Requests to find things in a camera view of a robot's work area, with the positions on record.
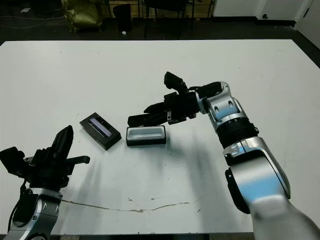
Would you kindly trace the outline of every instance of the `robotic arm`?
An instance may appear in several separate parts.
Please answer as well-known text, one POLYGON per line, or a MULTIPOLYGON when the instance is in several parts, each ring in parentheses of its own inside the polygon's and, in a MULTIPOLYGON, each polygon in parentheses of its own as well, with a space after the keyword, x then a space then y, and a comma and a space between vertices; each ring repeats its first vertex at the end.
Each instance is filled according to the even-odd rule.
POLYGON ((251 214, 256 240, 319 240, 320 229, 290 202, 286 174, 258 137, 238 100, 225 82, 187 88, 185 82, 167 72, 164 84, 174 92, 164 102, 149 106, 146 114, 130 116, 130 127, 176 124, 196 113, 208 114, 229 165, 225 171, 235 206, 251 214))
POLYGON ((20 198, 10 216, 5 240, 48 240, 56 224, 62 199, 60 188, 68 185, 75 164, 88 164, 88 156, 68 158, 74 132, 67 126, 51 147, 38 149, 33 157, 11 147, 0 152, 0 160, 10 174, 24 179, 20 198))

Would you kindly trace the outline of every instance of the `chair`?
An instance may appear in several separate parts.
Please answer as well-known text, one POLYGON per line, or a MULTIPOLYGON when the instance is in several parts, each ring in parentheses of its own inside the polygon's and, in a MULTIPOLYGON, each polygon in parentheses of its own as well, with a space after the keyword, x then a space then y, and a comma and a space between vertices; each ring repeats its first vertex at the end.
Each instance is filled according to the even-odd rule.
POLYGON ((179 18, 180 12, 182 11, 182 18, 185 15, 186 5, 189 0, 144 0, 145 10, 146 10, 146 23, 144 27, 144 38, 147 37, 148 21, 149 21, 149 10, 154 8, 155 19, 158 19, 157 9, 174 11, 178 13, 177 18, 179 18))

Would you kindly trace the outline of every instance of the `black cable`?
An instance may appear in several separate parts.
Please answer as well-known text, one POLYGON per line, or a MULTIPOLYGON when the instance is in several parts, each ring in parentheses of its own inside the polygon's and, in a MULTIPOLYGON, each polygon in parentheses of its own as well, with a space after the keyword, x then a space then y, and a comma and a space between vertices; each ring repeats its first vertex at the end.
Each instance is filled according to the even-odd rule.
MULTIPOLYGON (((27 180, 25 179, 25 180, 23 181, 23 184, 22 184, 21 187, 20 187, 20 198, 21 198, 21 196, 24 194, 25 190, 27 189, 26 183, 27 183, 27 180)), ((17 207, 18 207, 19 201, 20 201, 20 199, 19 199, 18 202, 15 204, 15 206, 14 206, 14 208, 13 208, 11 214, 10 214, 9 223, 8 223, 8 233, 9 233, 10 228, 11 228, 12 217, 14 216, 14 213, 15 213, 17 207)))

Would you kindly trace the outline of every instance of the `chair leg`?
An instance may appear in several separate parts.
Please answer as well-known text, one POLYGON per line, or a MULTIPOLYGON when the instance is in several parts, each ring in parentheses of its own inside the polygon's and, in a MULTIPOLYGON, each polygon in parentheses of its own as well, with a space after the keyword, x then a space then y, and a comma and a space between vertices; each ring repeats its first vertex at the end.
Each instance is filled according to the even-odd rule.
POLYGON ((110 2, 108 1, 108 11, 109 11, 109 18, 112 18, 111 16, 111 10, 110 10, 110 2))
POLYGON ((157 14, 157 9, 154 9, 154 14, 155 14, 155 20, 158 20, 158 14, 157 14))
POLYGON ((194 27, 194 17, 195 17, 195 0, 192 0, 191 28, 194 27))
POLYGON ((138 18, 140 18, 140 0, 137 0, 138 3, 138 18))
POLYGON ((186 7, 187 7, 187 6, 184 6, 184 8, 183 8, 183 10, 182 10, 182 18, 185 17, 186 7))
POLYGON ((181 32, 182 32, 182 28, 184 27, 183 20, 184 20, 184 16, 185 16, 185 11, 186 11, 186 6, 184 6, 184 8, 182 9, 182 17, 181 17, 181 23, 180 23, 181 26, 180 26, 180 29, 179 29, 179 32, 178 32, 177 40, 179 40, 181 32))
POLYGON ((144 38, 147 37, 147 29, 148 29, 148 22, 149 22, 149 6, 145 6, 145 11, 146 11, 146 19, 145 19, 145 27, 144 27, 144 38))

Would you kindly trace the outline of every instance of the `dark floor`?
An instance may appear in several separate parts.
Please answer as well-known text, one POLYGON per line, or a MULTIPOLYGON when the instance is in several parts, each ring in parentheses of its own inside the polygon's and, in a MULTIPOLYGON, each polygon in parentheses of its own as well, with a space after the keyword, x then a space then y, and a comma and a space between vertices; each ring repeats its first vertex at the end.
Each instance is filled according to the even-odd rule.
MULTIPOLYGON (((63 13, 59 0, 0 0, 0 16, 23 18, 59 18, 63 13), (20 13, 23 8, 29 12, 20 13)), ((213 22, 211 19, 160 19, 150 21, 146 40, 176 40, 182 27, 180 40, 223 39, 292 39, 320 67, 320 50, 291 26, 257 25, 255 22, 213 22)), ((28 40, 144 40, 145 20, 134 18, 132 31, 122 35, 114 19, 106 19, 102 31, 74 34, 69 31, 67 20, 33 20, 0 17, 0 45, 5 41, 28 40)))

